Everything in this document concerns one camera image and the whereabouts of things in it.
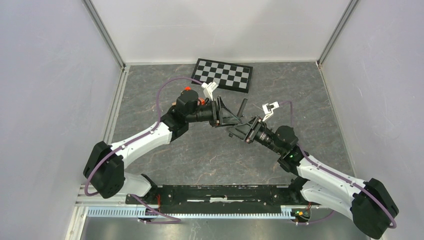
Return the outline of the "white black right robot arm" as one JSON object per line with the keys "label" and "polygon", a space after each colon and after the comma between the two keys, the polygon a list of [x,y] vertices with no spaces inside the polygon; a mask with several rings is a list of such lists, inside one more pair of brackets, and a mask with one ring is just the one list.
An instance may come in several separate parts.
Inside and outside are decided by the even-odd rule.
{"label": "white black right robot arm", "polygon": [[317,160],[299,145],[293,127],[282,125],[273,131],[256,116],[227,130],[247,144],[257,142],[279,155],[280,167],[296,175],[296,186],[288,191],[293,203],[308,201],[328,207],[372,239],[397,227],[399,209],[381,181],[356,178]]}

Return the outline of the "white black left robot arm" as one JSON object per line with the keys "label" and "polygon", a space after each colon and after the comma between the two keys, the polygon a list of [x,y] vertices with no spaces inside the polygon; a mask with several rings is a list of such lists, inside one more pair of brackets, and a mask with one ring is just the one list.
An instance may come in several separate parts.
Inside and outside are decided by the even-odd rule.
{"label": "white black left robot arm", "polygon": [[209,122],[214,128],[241,123],[247,99],[243,99],[237,113],[223,103],[220,96],[202,101],[194,90],[183,90],[169,110],[147,129],[119,142],[96,143],[83,170],[87,182],[87,196],[100,195],[104,199],[119,192],[136,194],[145,204],[153,203],[157,190],[144,175],[133,175],[125,169],[149,151],[167,145],[189,130],[190,123]]}

